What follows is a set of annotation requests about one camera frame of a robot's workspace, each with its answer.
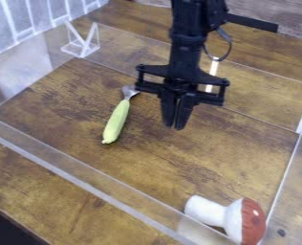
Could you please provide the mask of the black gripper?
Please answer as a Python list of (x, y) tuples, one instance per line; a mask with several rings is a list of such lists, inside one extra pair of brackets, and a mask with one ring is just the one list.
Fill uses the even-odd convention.
[(200, 51), (206, 51), (206, 36), (172, 33), (168, 64), (136, 66), (136, 90), (156, 94), (161, 99), (161, 117), (165, 126), (181, 130), (198, 103), (221, 106), (229, 82), (198, 68)]

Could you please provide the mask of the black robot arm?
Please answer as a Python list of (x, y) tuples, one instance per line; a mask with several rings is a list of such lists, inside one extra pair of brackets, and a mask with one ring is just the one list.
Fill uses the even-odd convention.
[(136, 90), (160, 99), (162, 123), (181, 130), (200, 103), (221, 106), (229, 82), (198, 68), (206, 35), (216, 31), (230, 42), (220, 28), (226, 22), (225, 0), (169, 0), (172, 24), (166, 65), (136, 66)]

